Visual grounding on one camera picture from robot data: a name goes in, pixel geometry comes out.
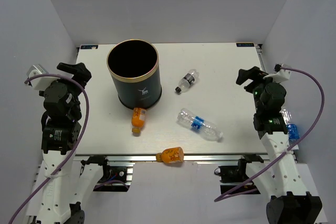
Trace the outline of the aluminium front rail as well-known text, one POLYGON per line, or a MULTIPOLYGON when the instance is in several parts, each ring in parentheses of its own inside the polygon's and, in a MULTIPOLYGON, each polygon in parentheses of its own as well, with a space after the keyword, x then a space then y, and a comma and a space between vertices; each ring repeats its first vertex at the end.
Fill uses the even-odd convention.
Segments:
MULTIPOLYGON (((105 155, 111 162, 155 162, 156 155, 105 155)), ((185 154, 185 161, 235 161, 243 157, 244 154, 228 155, 192 155, 185 154)))

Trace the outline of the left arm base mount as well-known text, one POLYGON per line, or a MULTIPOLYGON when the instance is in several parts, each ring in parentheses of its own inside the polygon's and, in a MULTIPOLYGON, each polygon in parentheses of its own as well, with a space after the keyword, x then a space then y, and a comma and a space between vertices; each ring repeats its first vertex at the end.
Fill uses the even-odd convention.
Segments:
POLYGON ((98 180, 93 191, 101 192, 127 192, 129 190, 126 166, 110 165, 106 156, 91 155, 87 160, 81 160, 80 175, 84 173, 85 167, 97 164, 102 167, 103 175, 98 180))

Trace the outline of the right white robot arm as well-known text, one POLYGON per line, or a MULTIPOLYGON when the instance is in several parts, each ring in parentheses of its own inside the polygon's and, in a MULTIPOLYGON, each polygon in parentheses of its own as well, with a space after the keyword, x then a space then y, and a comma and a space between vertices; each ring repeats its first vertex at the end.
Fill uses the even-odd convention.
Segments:
POLYGON ((252 180, 268 200, 266 216, 269 223, 315 223, 322 209, 320 197, 313 196, 305 186, 290 149, 288 128, 281 114, 287 94, 281 82, 288 80, 290 71, 278 67, 268 74, 258 67, 240 69, 236 83, 251 83, 244 87, 253 95, 256 113, 254 128, 265 147, 270 163, 258 157, 248 158, 238 166, 238 177, 252 180))

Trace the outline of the right blue corner label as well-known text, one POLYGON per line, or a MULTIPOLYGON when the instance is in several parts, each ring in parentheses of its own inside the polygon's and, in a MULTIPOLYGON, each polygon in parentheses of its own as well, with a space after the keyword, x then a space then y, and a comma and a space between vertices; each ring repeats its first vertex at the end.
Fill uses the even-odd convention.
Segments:
POLYGON ((236 43, 237 47, 254 47, 254 43, 252 42, 237 42, 236 43))

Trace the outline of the blue corner label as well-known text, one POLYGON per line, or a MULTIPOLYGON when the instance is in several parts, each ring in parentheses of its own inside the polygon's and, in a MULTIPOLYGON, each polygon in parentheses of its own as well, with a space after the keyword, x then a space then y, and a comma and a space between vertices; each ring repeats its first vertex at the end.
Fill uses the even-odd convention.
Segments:
POLYGON ((252 42, 237 42, 236 43, 237 47, 254 47, 254 43, 252 42))
POLYGON ((92 50, 97 49, 98 45, 81 45, 80 50, 92 50))

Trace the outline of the small clear black-label bottle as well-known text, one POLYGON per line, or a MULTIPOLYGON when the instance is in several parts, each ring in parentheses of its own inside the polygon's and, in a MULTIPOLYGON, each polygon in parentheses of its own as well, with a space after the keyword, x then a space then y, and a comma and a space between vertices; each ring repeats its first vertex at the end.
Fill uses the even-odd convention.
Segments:
POLYGON ((190 89, 190 87, 196 83, 199 79, 199 72, 196 69, 191 69, 178 83, 175 88, 177 94, 184 93, 190 89))

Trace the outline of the large clear blue-label bottle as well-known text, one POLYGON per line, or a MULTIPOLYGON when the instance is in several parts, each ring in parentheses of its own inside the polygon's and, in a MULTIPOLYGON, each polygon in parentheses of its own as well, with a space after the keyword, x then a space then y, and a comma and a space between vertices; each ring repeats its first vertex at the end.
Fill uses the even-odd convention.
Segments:
POLYGON ((203 119, 186 108, 180 110, 177 115, 177 122, 207 141, 220 141, 223 137, 223 132, 214 123, 203 119))

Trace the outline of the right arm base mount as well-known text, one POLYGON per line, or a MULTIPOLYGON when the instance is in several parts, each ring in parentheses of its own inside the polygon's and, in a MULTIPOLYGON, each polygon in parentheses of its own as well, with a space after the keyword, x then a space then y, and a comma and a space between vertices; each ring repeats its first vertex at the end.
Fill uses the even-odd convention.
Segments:
POLYGON ((214 175, 220 177, 220 193, 234 188, 236 185, 248 179, 246 165, 252 162, 264 163, 264 160, 256 154, 243 155, 237 165, 219 166, 214 170, 214 175))

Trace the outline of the dark green round bin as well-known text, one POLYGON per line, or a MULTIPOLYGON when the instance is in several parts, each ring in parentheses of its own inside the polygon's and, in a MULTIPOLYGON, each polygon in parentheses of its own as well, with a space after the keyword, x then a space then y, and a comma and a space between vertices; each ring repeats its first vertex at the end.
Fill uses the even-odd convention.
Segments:
POLYGON ((149 42, 130 39, 116 44, 107 67, 120 102, 129 109, 149 109, 162 95, 159 54, 149 42))

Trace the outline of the left blue corner label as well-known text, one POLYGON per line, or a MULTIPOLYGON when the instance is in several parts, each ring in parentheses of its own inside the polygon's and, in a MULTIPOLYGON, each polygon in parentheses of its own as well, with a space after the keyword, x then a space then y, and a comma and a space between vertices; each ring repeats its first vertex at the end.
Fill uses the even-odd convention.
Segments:
POLYGON ((80 50, 92 50, 97 49, 98 45, 81 45, 80 50))

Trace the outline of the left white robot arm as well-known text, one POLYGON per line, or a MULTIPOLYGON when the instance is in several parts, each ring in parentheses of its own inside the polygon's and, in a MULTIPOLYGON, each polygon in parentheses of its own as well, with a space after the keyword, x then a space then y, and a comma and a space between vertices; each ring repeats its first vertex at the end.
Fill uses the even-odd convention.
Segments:
POLYGON ((98 181, 110 178, 111 168, 105 156, 94 155, 81 161, 77 185, 72 188, 70 175, 76 148, 83 136, 85 125, 79 96, 91 79, 84 63, 59 63, 57 69, 72 78, 53 78, 39 92, 44 98, 45 113, 41 119, 44 175, 43 195, 36 223, 84 223, 84 206, 98 181))

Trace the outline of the orange juice bottle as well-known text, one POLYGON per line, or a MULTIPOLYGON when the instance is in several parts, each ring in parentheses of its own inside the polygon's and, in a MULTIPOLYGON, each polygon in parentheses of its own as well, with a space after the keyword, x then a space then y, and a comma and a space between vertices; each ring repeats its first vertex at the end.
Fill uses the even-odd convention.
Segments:
POLYGON ((156 161, 159 163, 165 164, 174 164, 184 162, 184 152, 181 147, 168 148, 162 151, 161 153, 157 153, 156 161))
POLYGON ((144 128, 145 120, 146 120, 147 110, 143 108, 134 108, 131 124, 132 124, 132 134, 134 136, 139 136, 141 131, 144 128))

